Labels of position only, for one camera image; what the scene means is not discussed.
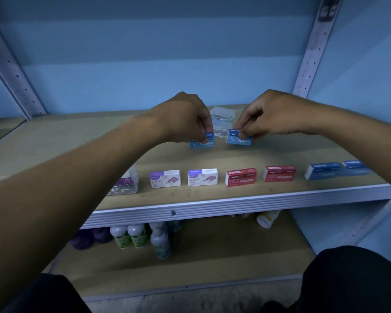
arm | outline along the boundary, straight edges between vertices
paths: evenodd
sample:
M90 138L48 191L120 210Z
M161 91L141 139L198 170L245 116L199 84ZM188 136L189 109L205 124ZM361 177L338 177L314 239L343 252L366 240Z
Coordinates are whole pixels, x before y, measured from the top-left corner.
M207 131L213 131L209 110L196 95L179 93L92 142L1 181L0 308L51 262L145 152L163 142L203 142ZM87 187L79 186L84 180Z
M331 139L391 184L391 125L292 94L268 90L235 124L241 137L319 134Z

blue box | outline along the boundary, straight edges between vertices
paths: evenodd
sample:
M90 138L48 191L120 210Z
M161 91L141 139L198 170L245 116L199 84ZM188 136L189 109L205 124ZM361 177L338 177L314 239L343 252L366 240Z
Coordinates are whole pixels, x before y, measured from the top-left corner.
M365 164L359 160L346 160L342 162L343 169L339 175L344 177L351 176L365 176L372 173L372 170L365 166Z
M304 173L307 180L322 180L334 178L339 175L342 165L338 162L314 163L308 166Z
M253 136L248 138L239 138L239 130L238 129L229 129L227 132L227 140L226 143L234 144L234 145L252 145Z
M196 141L190 142L190 148L207 148L207 147L213 147L214 146L214 133L205 133L207 136L207 143L202 144Z

forearm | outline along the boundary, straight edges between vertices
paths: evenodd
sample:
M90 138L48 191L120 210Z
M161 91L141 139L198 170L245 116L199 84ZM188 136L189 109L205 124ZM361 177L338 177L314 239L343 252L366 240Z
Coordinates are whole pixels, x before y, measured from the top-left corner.
M391 184L391 125L331 106L319 106L318 134L364 162Z
M56 256L121 175L160 142L150 120L132 119L0 182L0 304Z

person's left arm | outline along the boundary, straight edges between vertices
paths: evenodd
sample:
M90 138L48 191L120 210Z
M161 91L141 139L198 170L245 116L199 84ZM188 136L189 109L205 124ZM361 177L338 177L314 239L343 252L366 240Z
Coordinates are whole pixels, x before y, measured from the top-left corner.
M163 142L204 142L212 131L203 102L182 92L92 142L0 181L0 309L51 262L145 152Z

concrete floor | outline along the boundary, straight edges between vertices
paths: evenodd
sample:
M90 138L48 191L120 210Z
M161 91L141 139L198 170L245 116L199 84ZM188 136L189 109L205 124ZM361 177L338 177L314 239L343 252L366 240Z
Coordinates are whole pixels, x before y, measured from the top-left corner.
M93 313L255 313L263 303L276 300L285 306L300 295L301 279L252 283L88 302Z

